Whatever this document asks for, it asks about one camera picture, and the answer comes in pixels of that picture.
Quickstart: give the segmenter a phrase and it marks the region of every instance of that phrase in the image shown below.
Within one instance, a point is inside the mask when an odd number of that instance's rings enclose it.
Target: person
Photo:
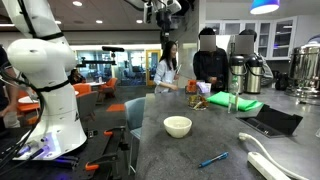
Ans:
[[[252,30],[252,29],[245,29],[242,32],[240,32],[239,35],[253,35],[253,41],[256,42],[257,39],[257,33]],[[263,76],[261,77],[261,87],[269,87],[271,86],[272,82],[273,82],[273,74],[272,71],[270,69],[270,67],[267,64],[266,59],[259,53],[255,52],[254,53],[255,56],[258,56],[262,59],[262,63],[263,63],[263,69],[265,71],[265,73],[263,74]]]
[[[8,56],[3,47],[0,47],[0,66],[2,67],[5,63],[8,63]],[[6,66],[6,73],[11,77],[16,77],[16,73],[11,67],[10,63]],[[8,94],[8,98],[5,96],[4,82],[0,81],[0,116],[3,118],[4,125],[6,128],[16,128],[20,127],[20,122],[17,118],[17,104],[18,104],[18,93],[19,89],[16,86],[12,86],[10,84],[5,83],[6,91]]]
[[[68,76],[70,84],[74,85],[77,83],[85,83],[86,78],[84,78],[79,72],[78,69],[72,69],[70,75]]]
[[[157,85],[155,88],[155,93],[178,90],[178,86],[173,84],[173,81],[179,78],[179,75],[176,74],[176,54],[177,44],[173,41],[168,41],[165,44],[163,54],[160,58],[160,62],[154,76],[154,82]]]
[[[215,35],[212,28],[205,27],[198,35]],[[226,90],[228,85],[228,57],[219,47],[214,52],[198,51],[193,57],[193,71],[197,80],[211,83],[211,91]]]

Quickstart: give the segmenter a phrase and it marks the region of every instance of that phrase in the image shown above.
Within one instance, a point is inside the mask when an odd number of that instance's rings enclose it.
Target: power strip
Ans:
[[[248,161],[267,179],[267,180],[291,180],[275,165],[257,152],[248,153]]]

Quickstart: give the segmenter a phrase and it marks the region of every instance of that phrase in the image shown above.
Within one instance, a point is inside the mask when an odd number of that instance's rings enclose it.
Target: cabinet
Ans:
[[[258,46],[256,52],[260,53],[263,57],[268,58],[271,42],[271,27],[272,21],[259,21],[258,22],[257,40],[255,45]]]
[[[294,45],[297,17],[269,21],[206,21],[207,27],[212,27],[216,35],[237,35],[244,29],[257,32],[254,45],[267,60],[289,60],[290,50]]]
[[[290,51],[293,49],[297,17],[275,20],[273,24],[269,59],[289,60]]]

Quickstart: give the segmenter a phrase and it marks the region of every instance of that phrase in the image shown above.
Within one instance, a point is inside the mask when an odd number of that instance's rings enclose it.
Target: green cloth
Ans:
[[[209,98],[207,101],[214,104],[219,104],[221,106],[228,107],[229,105],[229,93],[219,92]],[[263,105],[263,103],[256,100],[245,100],[239,97],[238,99],[238,108],[241,111],[249,111],[251,109],[257,108]]]

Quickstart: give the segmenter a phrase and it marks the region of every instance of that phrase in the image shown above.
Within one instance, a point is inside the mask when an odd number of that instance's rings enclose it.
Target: coffee urn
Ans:
[[[245,61],[243,56],[231,56],[229,60],[229,82],[232,81],[233,76],[238,76],[239,94],[243,93],[244,89],[244,76],[247,74]]]
[[[304,98],[320,97],[320,44],[307,44],[293,49],[289,87],[285,93]]]
[[[252,56],[246,62],[248,73],[246,74],[244,92],[248,94],[260,94],[261,77],[264,74],[263,61],[260,57]]]

